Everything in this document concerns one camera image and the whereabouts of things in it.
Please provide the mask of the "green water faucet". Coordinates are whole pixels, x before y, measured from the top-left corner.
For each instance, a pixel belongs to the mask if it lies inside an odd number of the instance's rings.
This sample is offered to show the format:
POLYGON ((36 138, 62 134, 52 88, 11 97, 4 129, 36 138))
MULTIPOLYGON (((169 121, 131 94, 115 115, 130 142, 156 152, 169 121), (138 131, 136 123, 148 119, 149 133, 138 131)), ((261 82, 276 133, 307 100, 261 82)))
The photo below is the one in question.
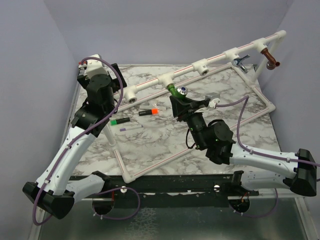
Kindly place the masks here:
POLYGON ((170 100, 179 99, 184 100, 188 94, 188 89, 184 86, 175 87, 174 84, 169 84, 167 90, 171 93, 170 100))

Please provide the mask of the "white pvc pipe frame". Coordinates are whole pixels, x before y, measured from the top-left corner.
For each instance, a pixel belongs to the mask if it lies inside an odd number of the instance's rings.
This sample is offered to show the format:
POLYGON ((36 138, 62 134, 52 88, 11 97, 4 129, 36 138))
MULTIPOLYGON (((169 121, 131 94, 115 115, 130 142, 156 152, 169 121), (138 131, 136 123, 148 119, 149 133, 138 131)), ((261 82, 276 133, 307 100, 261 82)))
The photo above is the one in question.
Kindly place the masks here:
POLYGON ((240 53, 251 49, 256 49, 259 53, 261 53, 264 48, 268 48, 270 54, 272 55, 285 36, 286 32, 281 30, 268 37, 262 37, 246 45, 226 50, 223 53, 213 57, 198 60, 193 62, 191 65, 174 72, 167 72, 145 82, 136 85, 130 85, 124 90, 120 91, 120 93, 123 95, 123 100, 126 103, 120 106, 118 110, 120 112, 125 111, 129 108, 167 94, 169 93, 167 86, 170 84, 175 85, 175 87, 182 87, 183 85, 193 84, 226 69, 233 69, 246 83, 247 87, 250 88, 260 99, 260 101, 265 104, 265 109, 240 122, 241 125, 250 123, 259 117, 273 112, 276 107, 270 100, 268 100, 268 98, 262 93, 262 91, 259 89, 259 86, 256 84, 256 81, 263 70, 262 65, 257 68, 254 76, 249 78, 238 67, 232 65, 232 60, 235 58, 240 58, 240 53), (141 99, 136 98, 138 92, 157 85, 163 86, 163 89, 141 99))

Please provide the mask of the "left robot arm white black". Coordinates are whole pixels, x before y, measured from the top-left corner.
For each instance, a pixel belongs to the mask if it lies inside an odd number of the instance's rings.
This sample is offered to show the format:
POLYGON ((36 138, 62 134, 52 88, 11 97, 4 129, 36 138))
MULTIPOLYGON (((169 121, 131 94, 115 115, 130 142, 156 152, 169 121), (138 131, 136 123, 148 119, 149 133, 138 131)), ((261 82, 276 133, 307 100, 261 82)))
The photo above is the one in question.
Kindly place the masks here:
POLYGON ((77 81, 86 90, 87 98, 75 112, 65 141, 42 175, 22 188, 34 211, 40 208, 59 220, 78 201, 94 194, 103 198, 111 190, 107 177, 99 171, 69 183, 83 154, 118 110, 120 103, 115 102, 114 93, 127 86, 116 63, 109 65, 116 78, 111 78, 103 62, 88 59, 86 63, 86 75, 79 75, 77 81))

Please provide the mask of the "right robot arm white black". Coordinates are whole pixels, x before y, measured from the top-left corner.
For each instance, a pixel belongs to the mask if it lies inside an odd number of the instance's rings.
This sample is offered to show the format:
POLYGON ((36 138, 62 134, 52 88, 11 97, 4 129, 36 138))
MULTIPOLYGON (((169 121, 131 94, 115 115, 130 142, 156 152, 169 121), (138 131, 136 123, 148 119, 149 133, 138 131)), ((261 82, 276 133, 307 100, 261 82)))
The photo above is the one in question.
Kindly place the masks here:
POLYGON ((229 189, 240 196, 247 190, 285 188, 304 197, 317 195, 317 168, 311 152, 300 148, 297 152, 276 152, 245 145, 233 139, 233 131, 222 119, 206 123, 198 110, 209 106, 210 100, 193 100, 170 96, 173 117, 188 126, 194 144, 191 149, 206 151, 205 156, 217 165, 252 166, 263 170, 263 177, 244 178, 230 182, 229 189))

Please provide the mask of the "clear plastic bag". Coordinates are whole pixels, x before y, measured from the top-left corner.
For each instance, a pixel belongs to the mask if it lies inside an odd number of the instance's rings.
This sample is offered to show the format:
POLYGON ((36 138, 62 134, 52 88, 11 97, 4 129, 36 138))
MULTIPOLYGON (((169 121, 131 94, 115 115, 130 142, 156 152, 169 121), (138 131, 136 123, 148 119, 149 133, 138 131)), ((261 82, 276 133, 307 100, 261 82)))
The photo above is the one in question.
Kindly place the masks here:
POLYGON ((165 111, 167 109, 166 106, 158 105, 155 101, 146 101, 139 105, 140 110, 152 110, 158 109, 160 111, 165 111))

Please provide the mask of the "orange capped black marker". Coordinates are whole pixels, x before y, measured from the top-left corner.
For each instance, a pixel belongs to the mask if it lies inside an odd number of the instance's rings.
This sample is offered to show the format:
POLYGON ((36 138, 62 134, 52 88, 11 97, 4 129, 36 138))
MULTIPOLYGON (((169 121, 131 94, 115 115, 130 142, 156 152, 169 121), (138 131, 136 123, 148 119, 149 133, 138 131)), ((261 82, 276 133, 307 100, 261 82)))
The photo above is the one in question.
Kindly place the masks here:
POLYGON ((153 109, 147 109, 147 110, 139 111, 138 115, 139 116, 149 116, 149 115, 155 115, 158 112, 159 112, 159 110, 157 108, 153 108, 153 109))

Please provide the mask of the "green capped black marker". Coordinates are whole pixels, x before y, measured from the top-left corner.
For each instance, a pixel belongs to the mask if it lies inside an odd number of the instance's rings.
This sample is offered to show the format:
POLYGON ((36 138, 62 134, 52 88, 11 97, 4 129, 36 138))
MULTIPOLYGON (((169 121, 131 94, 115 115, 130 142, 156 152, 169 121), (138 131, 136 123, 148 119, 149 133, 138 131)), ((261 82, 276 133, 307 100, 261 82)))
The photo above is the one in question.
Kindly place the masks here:
POLYGON ((124 118, 118 118, 118 119, 111 120, 110 121, 110 125, 111 126, 115 126, 115 125, 128 123, 128 122, 130 122, 130 118, 129 117, 124 117, 124 118))

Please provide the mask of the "purple capped white pen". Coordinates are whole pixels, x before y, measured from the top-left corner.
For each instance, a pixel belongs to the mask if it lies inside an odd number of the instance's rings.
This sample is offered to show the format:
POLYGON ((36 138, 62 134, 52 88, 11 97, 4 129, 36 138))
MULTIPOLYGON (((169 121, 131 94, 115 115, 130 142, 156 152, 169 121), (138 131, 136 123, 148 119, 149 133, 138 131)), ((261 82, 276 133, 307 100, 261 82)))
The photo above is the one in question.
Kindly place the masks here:
POLYGON ((130 126, 130 127, 124 127, 124 128, 120 128, 119 131, 120 132, 125 132, 125 131, 140 129, 140 128, 143 128, 143 125, 135 125, 135 126, 130 126))

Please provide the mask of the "grey metal faucet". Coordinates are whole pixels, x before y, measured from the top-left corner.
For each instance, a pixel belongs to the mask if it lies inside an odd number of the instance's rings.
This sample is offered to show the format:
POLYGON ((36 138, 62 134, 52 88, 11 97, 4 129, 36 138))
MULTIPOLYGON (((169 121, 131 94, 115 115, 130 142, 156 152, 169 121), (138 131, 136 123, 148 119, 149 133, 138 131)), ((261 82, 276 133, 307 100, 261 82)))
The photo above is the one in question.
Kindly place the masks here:
POLYGON ((249 54, 245 55, 244 57, 238 57, 231 61, 231 64, 234 67, 239 68, 243 73, 248 73, 248 69, 243 65, 243 61, 250 58, 251 56, 249 54))

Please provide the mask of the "brown copper faucet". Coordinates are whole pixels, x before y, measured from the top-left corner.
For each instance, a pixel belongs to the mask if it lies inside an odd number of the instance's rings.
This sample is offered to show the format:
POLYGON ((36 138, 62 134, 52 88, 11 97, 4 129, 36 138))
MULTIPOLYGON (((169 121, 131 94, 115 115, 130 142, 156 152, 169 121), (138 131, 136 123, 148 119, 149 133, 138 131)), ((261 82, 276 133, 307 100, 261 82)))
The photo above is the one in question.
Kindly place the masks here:
POLYGON ((265 56, 267 59, 266 68, 268 70, 274 70, 275 68, 279 67, 281 65, 280 62, 278 62, 269 52, 268 48, 264 48, 261 52, 262 55, 265 56))

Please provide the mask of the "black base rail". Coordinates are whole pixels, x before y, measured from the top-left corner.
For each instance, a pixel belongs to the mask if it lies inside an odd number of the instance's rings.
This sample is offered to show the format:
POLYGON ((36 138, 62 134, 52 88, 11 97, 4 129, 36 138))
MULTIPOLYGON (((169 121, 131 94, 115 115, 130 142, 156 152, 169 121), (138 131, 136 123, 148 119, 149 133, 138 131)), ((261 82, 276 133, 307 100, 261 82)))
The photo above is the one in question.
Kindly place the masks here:
POLYGON ((145 175, 125 183, 120 175, 105 177, 101 193, 115 208, 226 208, 228 198, 258 196, 241 185, 241 173, 201 175, 145 175))

